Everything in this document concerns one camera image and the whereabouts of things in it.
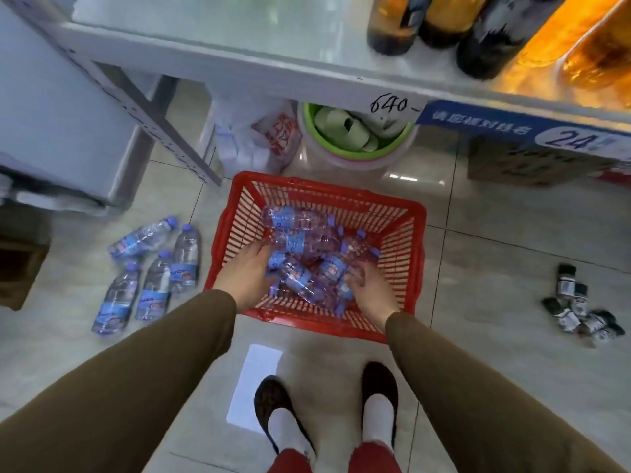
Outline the person's left hand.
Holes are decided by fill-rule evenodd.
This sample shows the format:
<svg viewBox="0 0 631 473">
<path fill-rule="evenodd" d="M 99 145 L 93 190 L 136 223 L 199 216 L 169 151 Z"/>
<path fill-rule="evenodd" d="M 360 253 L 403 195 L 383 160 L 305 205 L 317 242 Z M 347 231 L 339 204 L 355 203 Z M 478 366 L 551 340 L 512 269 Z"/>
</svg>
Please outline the person's left hand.
<svg viewBox="0 0 631 473">
<path fill-rule="evenodd" d="M 237 313 L 255 307 L 280 280 L 278 275 L 268 273 L 273 251 L 271 245 L 262 241 L 243 247 L 222 267 L 212 289 L 228 294 Z"/>
</svg>

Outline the clear plastic water bottle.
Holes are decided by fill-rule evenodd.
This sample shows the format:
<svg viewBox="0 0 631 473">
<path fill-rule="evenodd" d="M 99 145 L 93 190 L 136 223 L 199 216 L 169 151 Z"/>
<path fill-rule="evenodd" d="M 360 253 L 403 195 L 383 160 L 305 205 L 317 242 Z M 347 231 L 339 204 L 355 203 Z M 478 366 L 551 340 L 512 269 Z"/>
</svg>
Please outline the clear plastic water bottle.
<svg viewBox="0 0 631 473">
<path fill-rule="evenodd" d="M 347 269 L 355 261 L 377 261 L 381 259 L 381 251 L 367 242 L 367 233 L 362 229 L 357 229 L 355 234 L 344 237 L 341 244 L 341 253 L 344 257 L 346 267 L 341 276 L 344 281 L 344 275 Z"/>
<path fill-rule="evenodd" d="M 170 291 L 179 295 L 198 285 L 201 235 L 192 224 L 184 224 L 176 239 L 170 265 Z"/>
<path fill-rule="evenodd" d="M 114 260 L 142 257 L 157 251 L 178 227 L 178 219 L 169 216 L 160 221 L 142 226 L 114 242 L 106 250 Z"/>
<path fill-rule="evenodd" d="M 270 285 L 268 289 L 268 295 L 272 297 L 278 297 L 283 285 L 285 284 L 285 280 L 288 276 L 286 272 L 286 266 L 288 260 L 291 259 L 289 253 L 282 252 L 280 250 L 274 251 L 269 260 L 268 267 L 265 272 L 265 279 L 273 279 L 274 282 Z"/>
<path fill-rule="evenodd" d="M 110 284 L 91 331 L 98 335 L 112 335 L 122 332 L 130 318 L 136 300 L 141 276 L 138 260 L 125 264 L 125 269 Z"/>
<path fill-rule="evenodd" d="M 147 269 L 135 320 L 153 322 L 166 314 L 170 299 L 170 276 L 171 252 L 163 250 Z"/>
</svg>

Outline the person's right forearm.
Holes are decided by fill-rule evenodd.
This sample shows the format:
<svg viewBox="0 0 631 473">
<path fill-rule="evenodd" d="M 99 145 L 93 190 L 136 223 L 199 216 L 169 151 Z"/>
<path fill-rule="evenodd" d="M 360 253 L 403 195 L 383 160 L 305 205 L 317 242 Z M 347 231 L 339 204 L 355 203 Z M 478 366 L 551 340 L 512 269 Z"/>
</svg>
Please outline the person's right forearm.
<svg viewBox="0 0 631 473">
<path fill-rule="evenodd" d="M 410 314 L 393 313 L 384 332 L 459 473 L 627 473 L 561 417 Z"/>
</svg>

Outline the pile of water bottles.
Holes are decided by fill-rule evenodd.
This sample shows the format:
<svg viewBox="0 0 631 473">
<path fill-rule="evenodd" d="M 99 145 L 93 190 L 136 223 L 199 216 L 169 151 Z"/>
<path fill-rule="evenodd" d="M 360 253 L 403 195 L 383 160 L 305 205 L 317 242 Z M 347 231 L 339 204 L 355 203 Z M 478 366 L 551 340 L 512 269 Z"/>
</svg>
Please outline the pile of water bottles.
<svg viewBox="0 0 631 473">
<path fill-rule="evenodd" d="M 261 220 L 270 229 L 274 251 L 291 256 L 283 287 L 304 302 L 342 317 L 354 296 L 341 280 L 346 267 L 341 244 L 356 230 L 347 233 L 335 214 L 289 205 L 265 206 Z"/>
</svg>

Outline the person's dark right shoe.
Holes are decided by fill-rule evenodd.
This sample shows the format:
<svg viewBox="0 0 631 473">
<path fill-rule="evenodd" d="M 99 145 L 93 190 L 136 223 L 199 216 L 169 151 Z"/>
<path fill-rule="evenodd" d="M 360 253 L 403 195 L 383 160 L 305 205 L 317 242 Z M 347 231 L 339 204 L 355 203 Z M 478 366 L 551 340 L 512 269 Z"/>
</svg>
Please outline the person's dark right shoe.
<svg viewBox="0 0 631 473">
<path fill-rule="evenodd" d="M 362 417 L 363 405 L 367 398 L 376 393 L 385 395 L 393 403 L 396 411 L 396 426 L 394 443 L 397 432 L 397 415 L 399 406 L 399 392 L 396 379 L 390 369 L 380 362 L 371 361 L 365 366 L 361 377 Z"/>
</svg>

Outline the person's dark shoe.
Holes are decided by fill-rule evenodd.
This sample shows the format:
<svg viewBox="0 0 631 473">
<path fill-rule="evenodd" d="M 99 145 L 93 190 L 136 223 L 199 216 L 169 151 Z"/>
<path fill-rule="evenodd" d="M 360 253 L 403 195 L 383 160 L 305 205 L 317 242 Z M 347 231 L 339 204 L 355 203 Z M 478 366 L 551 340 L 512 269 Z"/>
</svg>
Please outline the person's dark shoe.
<svg viewBox="0 0 631 473">
<path fill-rule="evenodd" d="M 393 403 L 396 411 L 396 426 L 394 443 L 397 432 L 397 415 L 399 406 L 399 392 L 396 379 L 390 369 L 380 362 L 371 361 L 365 366 L 361 377 L 362 417 L 363 405 L 367 398 L 376 393 L 385 395 Z"/>
<path fill-rule="evenodd" d="M 270 437 L 267 430 L 268 419 L 270 415 L 272 414 L 273 410 L 280 407 L 284 407 L 284 408 L 289 409 L 292 413 L 296 415 L 300 423 L 301 429 L 303 430 L 304 433 L 307 434 L 308 439 L 311 442 L 309 434 L 304 429 L 302 422 L 300 421 L 297 413 L 295 412 L 288 390 L 286 389 L 284 383 L 277 376 L 275 375 L 268 376 L 261 382 L 255 394 L 254 407 L 255 407 L 256 417 L 259 422 L 259 425 L 263 429 L 263 432 L 265 436 L 269 439 L 269 441 L 270 441 Z M 277 454 L 277 451 L 275 450 L 275 447 L 273 444 L 272 444 L 272 448 L 274 452 Z"/>
</svg>

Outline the person's white right sock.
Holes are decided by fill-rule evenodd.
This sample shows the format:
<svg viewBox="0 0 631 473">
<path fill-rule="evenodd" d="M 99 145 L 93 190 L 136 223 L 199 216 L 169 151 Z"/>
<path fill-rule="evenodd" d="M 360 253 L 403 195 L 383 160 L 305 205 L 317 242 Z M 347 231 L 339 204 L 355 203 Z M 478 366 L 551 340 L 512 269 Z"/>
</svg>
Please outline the person's white right sock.
<svg viewBox="0 0 631 473">
<path fill-rule="evenodd" d="M 376 443 L 394 453 L 396 411 L 385 395 L 370 395 L 363 405 L 362 442 Z"/>
</svg>

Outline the person's white sock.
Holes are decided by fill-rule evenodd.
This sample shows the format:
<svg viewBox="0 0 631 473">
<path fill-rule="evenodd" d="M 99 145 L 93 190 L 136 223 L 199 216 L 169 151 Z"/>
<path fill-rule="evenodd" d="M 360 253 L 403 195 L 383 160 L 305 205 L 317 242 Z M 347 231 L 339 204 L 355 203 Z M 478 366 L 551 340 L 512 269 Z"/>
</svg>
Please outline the person's white sock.
<svg viewBox="0 0 631 473">
<path fill-rule="evenodd" d="M 306 433 L 301 429 L 298 418 L 289 409 L 280 407 L 273 410 L 268 419 L 267 430 L 277 454 L 293 450 L 312 463 L 316 452 Z"/>
<path fill-rule="evenodd" d="M 396 411 L 385 395 L 370 395 L 363 405 L 362 442 L 376 443 L 394 453 Z"/>
</svg>

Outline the person's dark left shoe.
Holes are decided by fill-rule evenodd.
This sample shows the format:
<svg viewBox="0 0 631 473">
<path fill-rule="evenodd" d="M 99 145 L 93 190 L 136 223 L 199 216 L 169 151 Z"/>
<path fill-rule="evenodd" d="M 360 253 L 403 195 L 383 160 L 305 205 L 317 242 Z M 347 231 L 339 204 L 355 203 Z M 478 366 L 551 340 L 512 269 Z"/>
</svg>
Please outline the person's dark left shoe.
<svg viewBox="0 0 631 473">
<path fill-rule="evenodd" d="M 300 421 L 297 413 L 295 412 L 288 390 L 286 389 L 284 383 L 277 376 L 275 375 L 268 376 L 261 382 L 255 394 L 254 407 L 255 407 L 256 417 L 259 422 L 259 425 L 263 429 L 263 432 L 265 436 L 269 439 L 269 441 L 270 441 L 270 437 L 267 430 L 268 419 L 270 415 L 272 414 L 273 410 L 280 407 L 284 407 L 284 408 L 289 409 L 292 413 L 296 415 L 300 423 L 301 429 L 303 430 L 304 433 L 307 434 L 308 439 L 311 442 L 309 434 L 304 429 L 302 422 Z M 272 444 L 272 448 L 274 452 L 277 454 L 277 451 L 275 450 L 275 447 L 273 444 Z"/>
</svg>

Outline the person's white left sock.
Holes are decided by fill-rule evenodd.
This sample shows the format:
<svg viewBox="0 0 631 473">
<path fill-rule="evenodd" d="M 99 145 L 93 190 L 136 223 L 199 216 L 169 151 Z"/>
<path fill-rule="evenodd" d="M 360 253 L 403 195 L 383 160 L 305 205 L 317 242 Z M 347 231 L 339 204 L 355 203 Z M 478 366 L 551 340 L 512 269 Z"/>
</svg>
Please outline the person's white left sock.
<svg viewBox="0 0 631 473">
<path fill-rule="evenodd" d="M 298 418 L 289 409 L 280 407 L 273 410 L 268 419 L 267 430 L 277 454 L 293 450 L 312 463 L 316 452 L 306 433 L 301 429 Z"/>
</svg>

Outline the person's red left trouser leg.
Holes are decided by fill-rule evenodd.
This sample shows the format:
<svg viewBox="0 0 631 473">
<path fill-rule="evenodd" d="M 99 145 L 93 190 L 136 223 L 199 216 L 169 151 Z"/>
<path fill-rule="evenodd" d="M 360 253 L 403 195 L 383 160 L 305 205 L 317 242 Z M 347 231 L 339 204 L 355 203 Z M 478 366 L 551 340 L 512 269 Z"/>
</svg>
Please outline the person's red left trouser leg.
<svg viewBox="0 0 631 473">
<path fill-rule="evenodd" d="M 312 473 L 312 468 L 307 456 L 287 448 L 276 456 L 266 473 Z"/>
</svg>

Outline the brown cardboard box dark print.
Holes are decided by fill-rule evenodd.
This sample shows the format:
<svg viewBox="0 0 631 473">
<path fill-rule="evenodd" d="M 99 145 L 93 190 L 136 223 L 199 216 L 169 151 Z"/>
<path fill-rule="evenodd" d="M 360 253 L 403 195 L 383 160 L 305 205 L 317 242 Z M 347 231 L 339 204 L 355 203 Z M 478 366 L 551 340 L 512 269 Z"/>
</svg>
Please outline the brown cardboard box dark print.
<svg viewBox="0 0 631 473">
<path fill-rule="evenodd" d="M 468 179 L 477 182 L 550 188 L 619 164 L 616 159 L 481 135 L 468 141 Z"/>
</svg>

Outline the blue shelf label strip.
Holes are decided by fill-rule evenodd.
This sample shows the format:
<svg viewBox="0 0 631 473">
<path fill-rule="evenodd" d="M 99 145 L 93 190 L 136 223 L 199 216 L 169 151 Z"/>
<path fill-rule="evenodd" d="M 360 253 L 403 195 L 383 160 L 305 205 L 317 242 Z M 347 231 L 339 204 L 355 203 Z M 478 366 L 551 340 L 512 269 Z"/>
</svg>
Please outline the blue shelf label strip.
<svg viewBox="0 0 631 473">
<path fill-rule="evenodd" d="M 416 123 L 631 163 L 631 133 L 553 118 L 437 100 L 427 103 Z"/>
</svg>

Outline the white cabinet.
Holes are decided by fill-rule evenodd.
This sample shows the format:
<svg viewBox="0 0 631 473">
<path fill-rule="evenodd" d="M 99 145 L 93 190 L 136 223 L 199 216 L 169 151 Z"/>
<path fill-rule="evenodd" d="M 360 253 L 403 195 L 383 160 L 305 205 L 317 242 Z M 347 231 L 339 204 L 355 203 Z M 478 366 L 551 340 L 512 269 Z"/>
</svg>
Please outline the white cabinet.
<svg viewBox="0 0 631 473">
<path fill-rule="evenodd" d="M 128 209 L 154 142 L 0 0 L 0 184 L 48 184 Z"/>
</svg>

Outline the amber oil bottle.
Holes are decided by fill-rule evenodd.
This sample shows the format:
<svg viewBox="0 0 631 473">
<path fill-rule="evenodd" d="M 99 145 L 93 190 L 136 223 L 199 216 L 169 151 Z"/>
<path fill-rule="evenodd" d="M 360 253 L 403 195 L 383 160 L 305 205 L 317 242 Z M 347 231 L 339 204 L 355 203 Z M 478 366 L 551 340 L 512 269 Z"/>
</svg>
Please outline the amber oil bottle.
<svg viewBox="0 0 631 473">
<path fill-rule="evenodd" d="M 561 61 L 625 0 L 565 0 L 494 82 L 502 93 L 532 95 L 531 81 Z"/>
<path fill-rule="evenodd" d="M 587 91 L 611 87 L 631 110 L 631 0 L 623 0 L 572 48 L 560 77 L 565 84 Z"/>
</svg>

